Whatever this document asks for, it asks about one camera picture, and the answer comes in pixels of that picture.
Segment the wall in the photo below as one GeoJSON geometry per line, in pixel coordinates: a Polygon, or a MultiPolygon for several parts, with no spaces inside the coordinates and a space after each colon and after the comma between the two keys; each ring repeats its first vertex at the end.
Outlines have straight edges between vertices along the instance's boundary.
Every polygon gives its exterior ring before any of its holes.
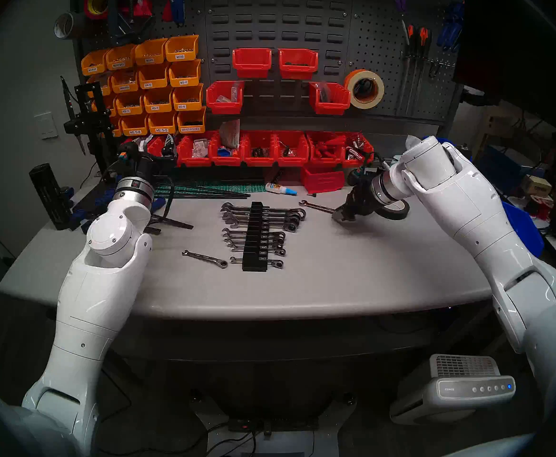
{"type": "Polygon", "coordinates": [[[72,42],[54,37],[53,24],[68,6],[12,0],[0,16],[0,239],[15,255],[49,219],[28,172],[48,162],[59,185],[77,189],[94,163],[62,127],[68,115],[60,75],[71,88],[78,77],[72,42]],[[46,111],[59,136],[42,140],[33,116],[46,111]]]}

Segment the duct tape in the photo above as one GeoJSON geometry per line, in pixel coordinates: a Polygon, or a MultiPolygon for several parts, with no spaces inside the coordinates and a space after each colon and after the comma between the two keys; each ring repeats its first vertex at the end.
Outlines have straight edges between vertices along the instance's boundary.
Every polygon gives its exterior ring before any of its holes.
{"type": "Polygon", "coordinates": [[[350,102],[356,108],[367,110],[374,108],[384,97],[384,82],[377,73],[369,70],[355,70],[344,81],[350,92],[350,102]]]}
{"type": "Polygon", "coordinates": [[[84,11],[91,20],[105,20],[108,16],[108,0],[84,0],[84,11]]]}

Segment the black wrench organizer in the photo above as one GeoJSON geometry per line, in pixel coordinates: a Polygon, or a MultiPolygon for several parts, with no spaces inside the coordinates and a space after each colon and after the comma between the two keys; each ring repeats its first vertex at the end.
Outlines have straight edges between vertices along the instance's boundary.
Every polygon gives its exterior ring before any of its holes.
{"type": "Polygon", "coordinates": [[[246,240],[242,255],[244,272],[267,272],[268,245],[261,246],[261,230],[263,229],[263,203],[251,203],[251,215],[246,229],[246,240]]]}

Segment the pegboard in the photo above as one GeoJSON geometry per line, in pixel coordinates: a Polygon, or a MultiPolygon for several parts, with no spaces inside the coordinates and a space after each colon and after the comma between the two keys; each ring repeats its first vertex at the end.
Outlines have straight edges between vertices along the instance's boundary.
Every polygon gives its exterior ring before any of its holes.
{"type": "MultiPolygon", "coordinates": [[[[237,48],[271,48],[272,68],[266,79],[246,80],[243,116],[314,116],[309,104],[307,80],[282,80],[279,48],[307,48],[318,52],[318,71],[313,81],[343,83],[358,68],[377,73],[385,85],[380,104],[371,110],[351,107],[344,117],[395,116],[403,74],[404,32],[393,0],[185,0],[185,24],[162,21],[167,0],[151,0],[156,21],[149,38],[199,35],[198,58],[203,59],[204,88],[217,80],[236,80],[231,51],[237,48]]],[[[436,46],[442,27],[444,8],[457,0],[407,0],[406,24],[426,26],[433,32],[430,59],[449,65],[456,54],[436,46]]],[[[96,36],[84,40],[84,54],[109,46],[106,26],[96,36]]],[[[411,88],[414,61],[408,74],[401,111],[411,88]]],[[[421,63],[416,73],[420,72],[421,63]]],[[[424,65],[422,90],[408,120],[443,123],[456,84],[454,68],[442,66],[437,76],[428,78],[424,65]]],[[[413,101],[416,88],[413,88],[413,101]]]]}

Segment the workbench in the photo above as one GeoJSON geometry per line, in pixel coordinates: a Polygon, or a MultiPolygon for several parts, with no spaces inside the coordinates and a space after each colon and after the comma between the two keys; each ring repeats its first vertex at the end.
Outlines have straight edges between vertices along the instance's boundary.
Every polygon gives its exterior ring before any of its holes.
{"type": "MultiPolygon", "coordinates": [[[[284,268],[243,272],[220,269],[181,255],[183,250],[229,260],[241,257],[225,245],[221,205],[261,201],[277,208],[298,201],[336,208],[349,188],[317,197],[254,193],[244,200],[176,199],[169,216],[193,230],[169,225],[153,236],[153,252],[132,314],[142,317],[254,321],[343,318],[449,307],[491,297],[473,258],[450,239],[416,198],[403,221],[376,215],[338,224],[325,212],[306,209],[295,233],[286,233],[284,268]]],[[[81,198],[85,191],[76,197],[81,198]]],[[[0,284],[2,293],[55,307],[68,268],[85,235],[57,231],[49,222],[18,256],[0,284]]]]}

